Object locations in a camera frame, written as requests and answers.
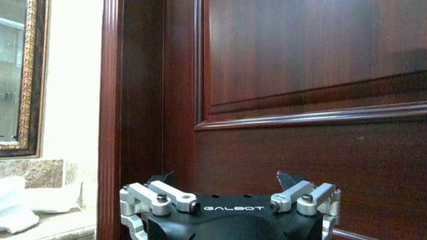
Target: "bolt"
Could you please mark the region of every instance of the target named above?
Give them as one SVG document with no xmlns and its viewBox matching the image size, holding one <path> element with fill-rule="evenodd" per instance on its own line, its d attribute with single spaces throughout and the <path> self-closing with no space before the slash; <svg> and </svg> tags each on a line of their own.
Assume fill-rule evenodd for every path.
<svg viewBox="0 0 427 240">
<path fill-rule="evenodd" d="M 270 210 L 273 213 L 276 213 L 276 212 L 278 212 L 278 209 L 280 209 L 278 204 L 277 204 L 276 202 L 272 202 L 272 203 L 269 204 L 269 210 Z"/>
<path fill-rule="evenodd" d="M 306 203 L 313 202 L 313 196 L 309 193 L 302 194 L 300 197 Z"/>
<path fill-rule="evenodd" d="M 189 204 L 189 212 L 194 214 L 200 210 L 200 203 L 197 201 L 192 201 Z"/>
<path fill-rule="evenodd" d="M 168 201 L 168 196 L 164 193 L 157 194 L 157 202 L 165 203 Z"/>
</svg>

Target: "gold mirror frame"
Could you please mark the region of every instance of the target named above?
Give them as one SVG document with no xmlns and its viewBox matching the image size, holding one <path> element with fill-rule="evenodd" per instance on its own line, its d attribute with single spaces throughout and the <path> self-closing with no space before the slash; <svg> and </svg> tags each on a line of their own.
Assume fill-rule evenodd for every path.
<svg viewBox="0 0 427 240">
<path fill-rule="evenodd" d="M 0 142 L 0 158 L 37 157 L 46 51 L 46 0 L 26 0 L 17 139 Z"/>
</svg>

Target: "white towel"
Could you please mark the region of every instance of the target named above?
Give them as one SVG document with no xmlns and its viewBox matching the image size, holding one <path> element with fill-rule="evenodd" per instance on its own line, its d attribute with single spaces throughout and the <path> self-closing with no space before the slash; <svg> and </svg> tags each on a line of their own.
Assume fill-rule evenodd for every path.
<svg viewBox="0 0 427 240">
<path fill-rule="evenodd" d="M 11 206 L 0 211 L 0 232 L 15 234 L 38 223 L 38 216 L 22 206 Z"/>
<path fill-rule="evenodd" d="M 23 190 L 26 206 L 34 212 L 58 214 L 76 208 L 80 195 L 80 182 L 61 188 L 27 188 Z"/>
<path fill-rule="evenodd" d="M 0 232 L 18 233 L 38 223 L 38 217 L 23 204 L 25 179 L 18 176 L 0 179 Z"/>
</svg>

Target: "silver metal bracket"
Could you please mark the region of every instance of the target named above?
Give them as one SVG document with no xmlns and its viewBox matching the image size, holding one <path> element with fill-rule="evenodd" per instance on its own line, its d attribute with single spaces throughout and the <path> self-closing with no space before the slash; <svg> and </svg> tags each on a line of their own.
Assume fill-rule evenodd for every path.
<svg viewBox="0 0 427 240">
<path fill-rule="evenodd" d="M 148 188 L 156 193 L 165 194 L 180 212 L 196 213 L 198 211 L 200 203 L 194 194 L 177 190 L 161 181 L 152 181 Z"/>
<path fill-rule="evenodd" d="M 317 211 L 322 214 L 322 240 L 332 238 L 332 230 L 340 220 L 340 208 L 341 191 L 329 183 L 322 183 L 296 200 L 296 211 L 300 214 L 313 216 Z"/>
<path fill-rule="evenodd" d="M 281 193 L 270 195 L 269 209 L 273 213 L 284 213 L 292 209 L 292 203 L 297 198 L 309 193 L 313 190 L 313 186 L 308 181 L 300 181 L 289 189 Z"/>
<path fill-rule="evenodd" d="M 338 224 L 341 208 L 341 191 L 334 185 L 322 183 L 318 187 L 308 181 L 300 181 L 281 193 L 270 195 L 269 208 L 273 213 L 284 213 L 292 209 L 305 216 L 322 214 L 321 239 L 332 238 L 333 227 Z"/>
<path fill-rule="evenodd" d="M 142 220 L 138 213 L 146 214 L 152 211 L 156 216 L 170 214 L 170 199 L 158 196 L 138 183 L 133 183 L 120 190 L 120 222 L 128 227 L 132 240 L 146 240 Z"/>
</svg>

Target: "marble backsplash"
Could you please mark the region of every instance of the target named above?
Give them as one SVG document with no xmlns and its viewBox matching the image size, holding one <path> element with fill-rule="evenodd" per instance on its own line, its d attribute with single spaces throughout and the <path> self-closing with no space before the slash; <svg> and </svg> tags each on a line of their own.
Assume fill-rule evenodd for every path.
<svg viewBox="0 0 427 240">
<path fill-rule="evenodd" d="M 0 179 L 19 176 L 25 188 L 61 188 L 76 181 L 80 184 L 77 204 L 81 209 L 96 206 L 97 168 L 78 166 L 65 160 L 6 159 L 0 160 Z"/>
<path fill-rule="evenodd" d="M 0 178 L 25 178 L 25 188 L 59 188 L 62 186 L 62 160 L 0 160 Z"/>
</svg>

